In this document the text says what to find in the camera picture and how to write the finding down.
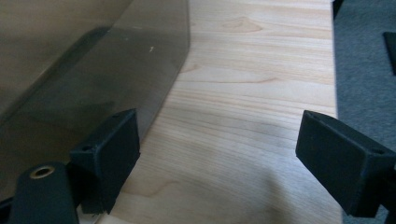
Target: black plastic mount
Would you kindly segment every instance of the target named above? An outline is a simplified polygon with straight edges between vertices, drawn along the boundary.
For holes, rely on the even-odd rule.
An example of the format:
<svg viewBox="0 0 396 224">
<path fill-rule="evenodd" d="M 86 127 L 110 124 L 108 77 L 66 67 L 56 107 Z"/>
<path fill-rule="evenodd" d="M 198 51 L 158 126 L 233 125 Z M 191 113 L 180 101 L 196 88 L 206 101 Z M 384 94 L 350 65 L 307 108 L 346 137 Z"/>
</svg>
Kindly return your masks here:
<svg viewBox="0 0 396 224">
<path fill-rule="evenodd" d="M 343 122 L 305 111 L 296 154 L 348 215 L 374 217 L 380 204 L 396 211 L 396 153 Z"/>
<path fill-rule="evenodd" d="M 385 44 L 387 45 L 390 64 L 392 65 L 393 75 L 396 76 L 396 33 L 384 33 Z"/>
<path fill-rule="evenodd" d="M 23 173 L 14 198 L 0 203 L 0 223 L 78 223 L 79 204 L 84 213 L 109 213 L 139 148 L 135 110 L 113 115 L 70 151 L 67 165 L 46 162 Z"/>
<path fill-rule="evenodd" d="M 341 5 L 343 5 L 344 0 L 334 0 L 332 2 L 332 18 L 335 20 L 335 17 L 337 17 L 338 11 L 341 8 Z"/>
</svg>

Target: wooden table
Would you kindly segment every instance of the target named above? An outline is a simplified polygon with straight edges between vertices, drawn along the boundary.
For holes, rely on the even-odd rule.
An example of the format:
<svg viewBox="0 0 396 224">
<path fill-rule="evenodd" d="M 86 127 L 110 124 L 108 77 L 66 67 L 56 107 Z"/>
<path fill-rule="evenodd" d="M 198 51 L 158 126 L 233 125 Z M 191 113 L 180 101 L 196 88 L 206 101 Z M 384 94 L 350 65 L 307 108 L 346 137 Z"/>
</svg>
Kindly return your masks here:
<svg viewBox="0 0 396 224">
<path fill-rule="evenodd" d="M 335 115 L 328 0 L 190 0 L 191 51 L 99 223 L 340 223 L 295 156 L 303 111 Z"/>
</svg>

